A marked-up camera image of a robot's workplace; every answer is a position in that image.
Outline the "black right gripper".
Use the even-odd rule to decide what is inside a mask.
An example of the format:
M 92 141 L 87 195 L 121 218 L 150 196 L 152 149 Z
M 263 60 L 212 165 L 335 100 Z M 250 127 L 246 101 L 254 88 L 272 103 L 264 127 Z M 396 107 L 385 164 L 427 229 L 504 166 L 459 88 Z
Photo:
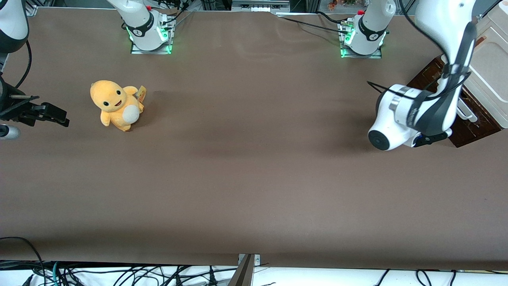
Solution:
M 41 105 L 33 104 L 32 101 L 39 99 L 40 96 L 25 95 L 24 92 L 13 87 L 0 78 L 0 112 L 2 121 L 17 119 L 24 112 L 22 105 L 31 105 L 30 109 L 24 112 L 25 123 L 34 126 L 36 121 L 53 122 L 63 127 L 68 127 L 70 120 L 67 119 L 67 112 L 48 102 Z

